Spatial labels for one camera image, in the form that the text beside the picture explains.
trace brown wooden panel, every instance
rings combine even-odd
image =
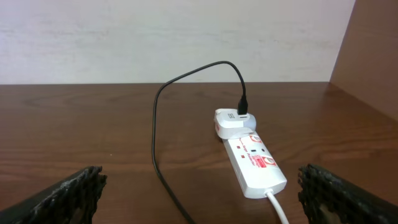
[[[398,120],[398,1],[356,1],[331,82]]]
[[[150,158],[160,85],[0,86],[0,210],[87,165],[108,175],[94,223],[185,223]],[[249,112],[288,180],[277,194],[291,223],[308,223],[297,173],[319,164],[398,204],[398,124],[328,83],[249,83]],[[197,223],[277,223],[268,200],[244,198],[215,134],[217,108],[238,83],[176,84],[160,96],[157,157]]]

